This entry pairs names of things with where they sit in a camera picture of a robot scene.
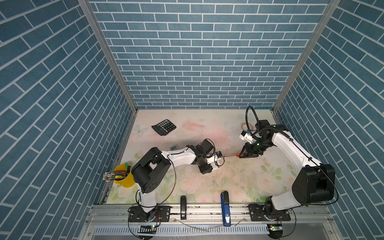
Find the orange handled screwdriver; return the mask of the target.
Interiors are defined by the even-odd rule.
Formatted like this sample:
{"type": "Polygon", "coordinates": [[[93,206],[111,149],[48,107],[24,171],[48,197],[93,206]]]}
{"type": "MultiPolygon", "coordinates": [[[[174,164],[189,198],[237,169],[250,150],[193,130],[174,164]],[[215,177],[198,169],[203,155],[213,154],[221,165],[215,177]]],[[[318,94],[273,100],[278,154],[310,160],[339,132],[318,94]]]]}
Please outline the orange handled screwdriver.
{"type": "Polygon", "coordinates": [[[224,155],[223,157],[225,158],[230,158],[230,157],[235,157],[235,158],[239,158],[240,154],[235,154],[235,155],[224,155]]]}

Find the white air conditioner remote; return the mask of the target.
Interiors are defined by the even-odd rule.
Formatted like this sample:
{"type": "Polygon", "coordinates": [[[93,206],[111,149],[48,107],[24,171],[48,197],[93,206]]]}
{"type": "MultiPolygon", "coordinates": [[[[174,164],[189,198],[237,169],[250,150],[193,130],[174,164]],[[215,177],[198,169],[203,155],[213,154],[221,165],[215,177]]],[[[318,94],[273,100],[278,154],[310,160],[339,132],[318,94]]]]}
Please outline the white air conditioner remote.
{"type": "Polygon", "coordinates": [[[222,167],[222,165],[225,163],[225,158],[223,156],[218,157],[217,155],[214,155],[207,159],[207,163],[211,165],[213,171],[215,171],[222,167]]]}

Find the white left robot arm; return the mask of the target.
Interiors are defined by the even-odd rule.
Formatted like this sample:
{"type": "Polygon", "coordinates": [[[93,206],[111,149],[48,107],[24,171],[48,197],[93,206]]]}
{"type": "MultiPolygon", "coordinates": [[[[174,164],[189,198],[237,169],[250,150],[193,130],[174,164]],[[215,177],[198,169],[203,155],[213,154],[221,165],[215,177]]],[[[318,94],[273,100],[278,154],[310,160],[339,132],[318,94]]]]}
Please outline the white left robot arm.
{"type": "Polygon", "coordinates": [[[205,139],[198,145],[187,145],[174,151],[161,151],[157,147],[151,148],[132,168],[131,173],[135,183],[139,186],[137,200],[139,208],[145,213],[153,212],[159,203],[155,190],[166,176],[169,169],[178,166],[194,165],[201,174],[211,173],[225,163],[223,154],[216,150],[214,143],[205,139]]]}

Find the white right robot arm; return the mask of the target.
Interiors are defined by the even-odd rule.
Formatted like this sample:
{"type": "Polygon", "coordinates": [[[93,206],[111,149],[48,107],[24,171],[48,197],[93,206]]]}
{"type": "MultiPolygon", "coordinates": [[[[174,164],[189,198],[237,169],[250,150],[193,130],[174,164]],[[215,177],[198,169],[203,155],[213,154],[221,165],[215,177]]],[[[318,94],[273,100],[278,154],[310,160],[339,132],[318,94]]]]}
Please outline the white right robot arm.
{"type": "Polygon", "coordinates": [[[267,120],[262,120],[255,130],[242,131],[240,139],[246,142],[239,153],[240,159],[259,157],[266,149],[277,147],[298,170],[291,189],[266,198],[266,208],[283,211],[338,200],[334,167],[313,157],[284,125],[270,125],[267,120]]]}

